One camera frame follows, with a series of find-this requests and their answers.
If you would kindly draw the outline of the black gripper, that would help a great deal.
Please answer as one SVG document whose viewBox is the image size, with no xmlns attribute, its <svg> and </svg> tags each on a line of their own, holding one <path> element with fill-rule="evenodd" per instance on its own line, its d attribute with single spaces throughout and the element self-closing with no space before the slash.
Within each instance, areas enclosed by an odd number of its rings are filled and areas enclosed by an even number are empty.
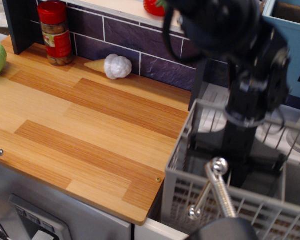
<svg viewBox="0 0 300 240">
<path fill-rule="evenodd" d="M 261 173 L 271 179 L 282 174 L 288 157 L 256 138 L 256 127 L 240 127 L 229 121 L 222 130 L 191 135 L 190 149 L 202 157 L 221 157 L 231 170 L 230 184 L 240 188 L 248 176 Z"/>
</svg>

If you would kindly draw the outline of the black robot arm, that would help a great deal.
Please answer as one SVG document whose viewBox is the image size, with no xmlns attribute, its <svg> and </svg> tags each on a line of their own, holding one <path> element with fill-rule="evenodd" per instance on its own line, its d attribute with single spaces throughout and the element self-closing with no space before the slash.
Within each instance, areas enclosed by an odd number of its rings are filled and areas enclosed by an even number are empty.
<svg viewBox="0 0 300 240">
<path fill-rule="evenodd" d="M 264 20 L 257 0 L 169 0 L 163 39 L 170 52 L 170 25 L 176 10 L 182 30 L 199 49 L 199 54 L 180 62 L 204 57 L 223 57 L 228 62 L 226 125 L 217 132 L 193 133 L 192 153 L 225 158 L 230 164 L 230 183 L 237 188 L 252 172 L 279 176 L 287 157 L 258 141 L 256 132 L 289 94 L 287 41 Z"/>
</svg>

